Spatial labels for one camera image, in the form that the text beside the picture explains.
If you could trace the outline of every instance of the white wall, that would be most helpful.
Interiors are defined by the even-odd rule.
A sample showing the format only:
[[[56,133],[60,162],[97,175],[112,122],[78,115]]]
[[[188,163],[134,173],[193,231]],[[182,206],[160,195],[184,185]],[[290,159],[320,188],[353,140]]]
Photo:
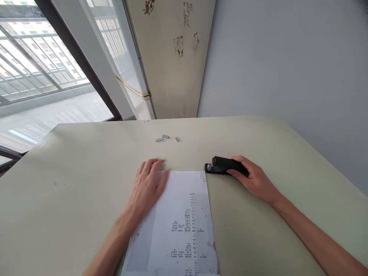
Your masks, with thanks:
[[[361,2],[217,0],[198,117],[282,118],[368,195]]]

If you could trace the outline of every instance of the table surface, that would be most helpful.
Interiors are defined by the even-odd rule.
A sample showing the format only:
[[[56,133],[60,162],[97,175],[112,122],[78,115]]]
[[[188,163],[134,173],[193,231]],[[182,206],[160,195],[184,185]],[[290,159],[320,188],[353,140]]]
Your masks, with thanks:
[[[162,134],[170,139],[155,142]],[[368,265],[362,192],[284,122],[218,117],[58,125],[0,178],[0,275],[81,275],[142,161],[202,171],[213,156],[238,154]],[[235,178],[207,174],[207,185],[221,276],[325,275],[284,220]]]

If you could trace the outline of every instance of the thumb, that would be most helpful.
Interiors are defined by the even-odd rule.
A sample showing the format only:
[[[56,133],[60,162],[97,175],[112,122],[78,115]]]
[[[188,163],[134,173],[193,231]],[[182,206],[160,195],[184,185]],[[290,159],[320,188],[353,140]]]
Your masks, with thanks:
[[[247,177],[245,177],[244,174],[241,174],[237,170],[233,170],[233,169],[229,169],[227,170],[227,172],[231,174],[233,177],[237,178],[244,185],[244,187],[248,188],[248,184],[250,180]]]

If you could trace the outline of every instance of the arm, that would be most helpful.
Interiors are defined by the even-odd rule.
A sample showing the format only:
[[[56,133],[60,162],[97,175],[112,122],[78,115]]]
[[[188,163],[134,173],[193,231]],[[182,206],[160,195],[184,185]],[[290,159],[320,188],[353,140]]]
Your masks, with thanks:
[[[368,269],[288,201],[259,166],[243,156],[232,156],[230,159],[241,162],[249,171],[249,178],[236,170],[227,172],[239,179],[253,195],[268,203],[284,218],[328,275],[368,275]]]
[[[113,275],[120,257],[128,247],[131,235],[165,189],[169,171],[164,172],[157,180],[162,163],[164,160],[150,159],[141,164],[124,211],[115,221],[83,276]]]

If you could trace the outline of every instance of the finger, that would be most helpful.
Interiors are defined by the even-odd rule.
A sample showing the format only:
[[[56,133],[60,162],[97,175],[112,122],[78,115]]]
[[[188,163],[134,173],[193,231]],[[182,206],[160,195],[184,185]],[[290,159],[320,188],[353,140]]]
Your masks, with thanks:
[[[140,175],[140,174],[142,173],[143,168],[145,167],[145,163],[146,163],[146,161],[144,161],[144,162],[141,164],[141,166],[138,168],[138,171],[137,171],[137,175],[136,175],[136,176],[138,176],[138,175]]]
[[[164,163],[164,162],[165,162],[165,160],[164,159],[161,159],[161,160],[153,163],[151,172],[149,173],[150,176],[156,177],[158,170],[160,169],[162,163]]]
[[[234,176],[235,178],[237,178],[244,185],[244,187],[248,188],[248,184],[250,180],[247,177],[245,177],[243,174],[241,174],[237,170],[230,169],[230,170],[227,170],[227,172],[231,174],[232,176]]]
[[[159,197],[162,195],[162,193],[165,190],[166,183],[168,182],[169,172],[170,171],[165,171],[161,176],[160,182],[156,188],[157,199],[159,199]]]
[[[150,173],[150,169],[151,169],[151,165],[155,162],[157,162],[158,159],[157,158],[153,158],[153,159],[148,159],[146,161],[145,167],[143,168],[143,173],[145,174],[149,174]]]
[[[238,156],[231,156],[229,159],[233,159],[235,161],[240,162],[247,170],[252,170],[255,166],[257,166],[255,163],[250,161],[249,159],[246,159],[244,156],[238,155]]]

